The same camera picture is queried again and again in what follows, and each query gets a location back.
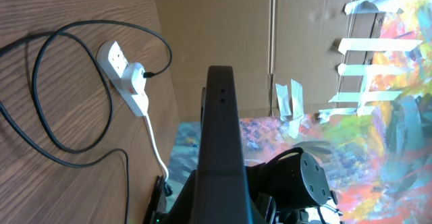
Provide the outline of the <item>Samsung Galaxy smartphone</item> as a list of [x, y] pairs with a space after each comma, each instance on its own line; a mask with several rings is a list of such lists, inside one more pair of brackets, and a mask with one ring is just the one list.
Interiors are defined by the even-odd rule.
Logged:
[[207, 74], [191, 223], [252, 223], [233, 69]]

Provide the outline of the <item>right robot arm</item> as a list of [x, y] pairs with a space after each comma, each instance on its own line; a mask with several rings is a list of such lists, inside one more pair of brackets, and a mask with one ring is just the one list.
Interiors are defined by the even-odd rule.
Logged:
[[300, 147], [246, 168], [254, 223], [341, 223], [336, 193], [324, 168]]

